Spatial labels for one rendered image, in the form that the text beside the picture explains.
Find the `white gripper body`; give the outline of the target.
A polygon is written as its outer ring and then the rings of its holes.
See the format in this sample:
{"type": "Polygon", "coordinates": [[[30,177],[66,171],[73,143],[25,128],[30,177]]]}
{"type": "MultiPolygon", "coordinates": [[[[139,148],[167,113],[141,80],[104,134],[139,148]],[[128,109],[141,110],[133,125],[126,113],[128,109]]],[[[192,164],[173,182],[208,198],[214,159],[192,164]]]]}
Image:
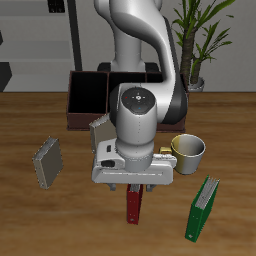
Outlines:
{"type": "Polygon", "coordinates": [[[140,172],[128,172],[125,161],[118,157],[112,160],[94,160],[91,179],[95,183],[169,185],[173,182],[173,168],[177,158],[171,154],[154,154],[151,165],[140,172]]]}

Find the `dark brown desk caddy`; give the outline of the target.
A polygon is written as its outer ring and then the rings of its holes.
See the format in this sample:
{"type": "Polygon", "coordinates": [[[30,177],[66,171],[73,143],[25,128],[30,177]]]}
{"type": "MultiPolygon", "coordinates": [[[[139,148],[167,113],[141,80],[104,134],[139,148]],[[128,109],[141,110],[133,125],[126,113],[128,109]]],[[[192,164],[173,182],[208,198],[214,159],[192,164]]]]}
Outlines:
{"type": "Polygon", "coordinates": [[[92,121],[108,113],[118,138],[151,140],[158,130],[182,130],[187,109],[177,70],[70,74],[67,118],[72,130],[87,130],[92,121]]]}

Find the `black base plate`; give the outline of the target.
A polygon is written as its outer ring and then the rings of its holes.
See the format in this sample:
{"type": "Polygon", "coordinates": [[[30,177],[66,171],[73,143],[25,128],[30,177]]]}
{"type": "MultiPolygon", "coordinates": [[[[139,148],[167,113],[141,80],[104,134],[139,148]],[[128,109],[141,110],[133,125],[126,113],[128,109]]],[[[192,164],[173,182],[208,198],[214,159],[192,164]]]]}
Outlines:
{"type": "MultiPolygon", "coordinates": [[[[98,71],[111,71],[111,63],[110,62],[102,62],[98,65],[98,71]]],[[[158,72],[159,68],[158,65],[154,62],[146,62],[145,63],[145,72],[158,72]]]]}

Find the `red book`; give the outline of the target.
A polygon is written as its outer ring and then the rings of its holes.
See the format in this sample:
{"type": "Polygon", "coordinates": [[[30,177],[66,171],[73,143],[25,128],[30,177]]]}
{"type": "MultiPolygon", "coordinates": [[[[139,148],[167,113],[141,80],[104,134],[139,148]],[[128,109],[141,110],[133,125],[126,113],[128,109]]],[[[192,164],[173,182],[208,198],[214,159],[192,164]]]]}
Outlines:
{"type": "Polygon", "coordinates": [[[126,190],[127,200],[127,222],[129,224],[138,224],[141,202],[143,195],[143,185],[128,184],[126,190]]]}

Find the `yellow and white mug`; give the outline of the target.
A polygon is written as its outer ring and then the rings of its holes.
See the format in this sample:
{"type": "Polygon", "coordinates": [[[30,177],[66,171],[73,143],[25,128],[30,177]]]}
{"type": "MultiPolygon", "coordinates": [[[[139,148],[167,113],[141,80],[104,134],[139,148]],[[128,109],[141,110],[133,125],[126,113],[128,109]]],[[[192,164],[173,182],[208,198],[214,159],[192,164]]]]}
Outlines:
{"type": "Polygon", "coordinates": [[[170,147],[161,147],[159,153],[170,153],[177,158],[174,169],[182,175],[193,174],[206,150],[205,143],[197,136],[181,134],[174,137],[170,147]]]}

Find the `green pot plant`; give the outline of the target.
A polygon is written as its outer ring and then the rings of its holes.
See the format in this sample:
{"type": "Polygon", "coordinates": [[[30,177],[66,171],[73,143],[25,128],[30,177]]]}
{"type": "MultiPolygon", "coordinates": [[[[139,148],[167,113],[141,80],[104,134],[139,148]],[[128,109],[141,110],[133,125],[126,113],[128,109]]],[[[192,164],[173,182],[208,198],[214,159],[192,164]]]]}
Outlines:
{"type": "Polygon", "coordinates": [[[182,48],[180,71],[188,85],[189,92],[202,92],[205,81],[199,76],[201,65],[204,61],[214,60],[212,53],[218,48],[230,45],[226,41],[229,28],[214,36],[219,21],[205,27],[205,24],[224,8],[230,6],[235,0],[223,0],[220,3],[213,2],[203,10],[202,0],[182,0],[182,11],[175,9],[178,19],[173,21],[181,29],[176,31],[179,39],[178,45],[182,48]]]}

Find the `green book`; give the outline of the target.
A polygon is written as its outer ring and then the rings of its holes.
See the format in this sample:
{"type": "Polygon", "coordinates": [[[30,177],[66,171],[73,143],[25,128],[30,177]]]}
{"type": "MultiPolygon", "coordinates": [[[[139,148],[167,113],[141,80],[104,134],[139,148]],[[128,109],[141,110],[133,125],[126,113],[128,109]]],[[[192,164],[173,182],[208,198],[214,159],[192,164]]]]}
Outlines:
{"type": "Polygon", "coordinates": [[[187,222],[185,238],[196,242],[208,216],[219,185],[219,179],[207,176],[196,197],[194,198],[187,222]]]}

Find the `tan book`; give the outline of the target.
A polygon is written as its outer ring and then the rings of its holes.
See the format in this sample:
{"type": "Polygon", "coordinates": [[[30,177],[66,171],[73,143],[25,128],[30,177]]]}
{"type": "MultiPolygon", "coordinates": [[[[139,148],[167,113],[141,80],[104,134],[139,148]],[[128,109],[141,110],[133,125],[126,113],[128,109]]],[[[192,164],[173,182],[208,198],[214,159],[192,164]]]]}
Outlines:
{"type": "Polygon", "coordinates": [[[96,153],[97,146],[101,141],[110,140],[116,137],[116,128],[110,121],[110,116],[108,114],[91,122],[89,128],[93,153],[96,153]]]}

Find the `grey book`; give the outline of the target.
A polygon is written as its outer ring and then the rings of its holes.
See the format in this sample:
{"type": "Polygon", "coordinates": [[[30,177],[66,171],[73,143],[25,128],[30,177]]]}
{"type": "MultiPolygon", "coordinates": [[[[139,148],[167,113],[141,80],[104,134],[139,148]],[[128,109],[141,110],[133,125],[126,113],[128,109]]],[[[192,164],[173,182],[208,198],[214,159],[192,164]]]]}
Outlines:
{"type": "Polygon", "coordinates": [[[63,168],[59,140],[49,136],[32,157],[39,186],[48,189],[63,168]]]}

